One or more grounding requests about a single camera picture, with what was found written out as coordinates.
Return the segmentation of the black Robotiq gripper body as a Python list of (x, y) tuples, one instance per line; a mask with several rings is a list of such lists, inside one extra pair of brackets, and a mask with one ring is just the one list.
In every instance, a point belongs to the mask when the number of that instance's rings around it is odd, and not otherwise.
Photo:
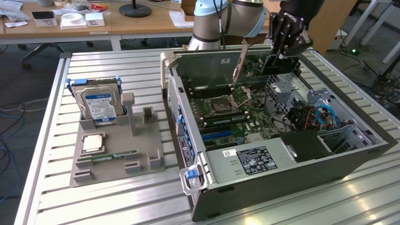
[(285, 0), (280, 2), (279, 15), (289, 13), (292, 16), (304, 19), (305, 30), (309, 30), (309, 23), (317, 15), (323, 0)]

